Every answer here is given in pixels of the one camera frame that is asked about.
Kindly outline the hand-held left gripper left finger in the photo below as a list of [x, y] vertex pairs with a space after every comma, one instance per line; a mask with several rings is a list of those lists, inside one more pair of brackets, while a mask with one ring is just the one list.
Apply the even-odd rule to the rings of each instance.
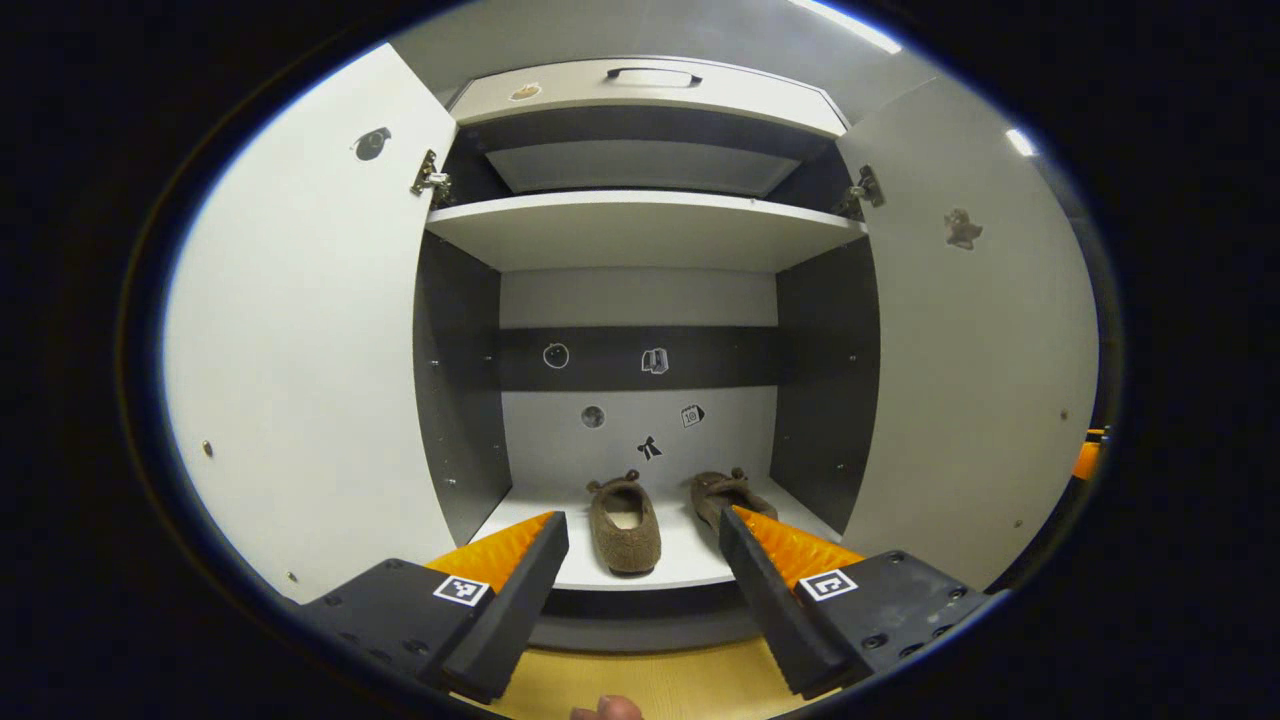
[[570, 550], [543, 512], [428, 564], [385, 559], [300, 616], [326, 643], [402, 682], [489, 705], [524, 656]]

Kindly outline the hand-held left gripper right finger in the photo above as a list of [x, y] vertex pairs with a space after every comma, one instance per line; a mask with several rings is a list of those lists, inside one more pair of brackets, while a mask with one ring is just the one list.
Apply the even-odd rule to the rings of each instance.
[[922, 661], [1001, 605], [891, 550], [863, 557], [739, 506], [719, 550], [787, 687], [804, 700], [877, 683]]

